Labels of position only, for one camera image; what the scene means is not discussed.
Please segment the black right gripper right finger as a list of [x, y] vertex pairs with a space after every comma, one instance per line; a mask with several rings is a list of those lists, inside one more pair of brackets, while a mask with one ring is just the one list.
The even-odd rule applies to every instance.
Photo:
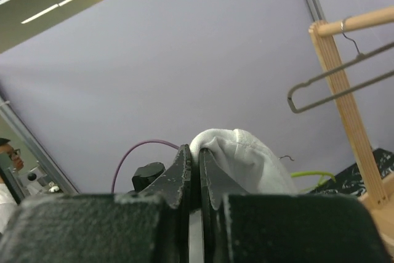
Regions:
[[346, 195], [251, 194], [199, 153], [205, 262], [388, 262], [367, 209]]

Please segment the white skirt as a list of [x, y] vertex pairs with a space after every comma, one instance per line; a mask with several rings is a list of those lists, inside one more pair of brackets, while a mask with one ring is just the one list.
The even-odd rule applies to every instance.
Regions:
[[249, 193], [296, 194], [289, 171], [257, 137], [242, 129], [208, 129], [190, 144], [195, 162], [202, 149], [212, 152], [218, 166]]

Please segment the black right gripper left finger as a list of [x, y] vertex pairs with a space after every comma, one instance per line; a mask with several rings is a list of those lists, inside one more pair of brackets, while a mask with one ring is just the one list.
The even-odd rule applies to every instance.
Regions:
[[191, 154], [140, 193], [29, 197], [1, 238], [2, 262], [188, 262]]

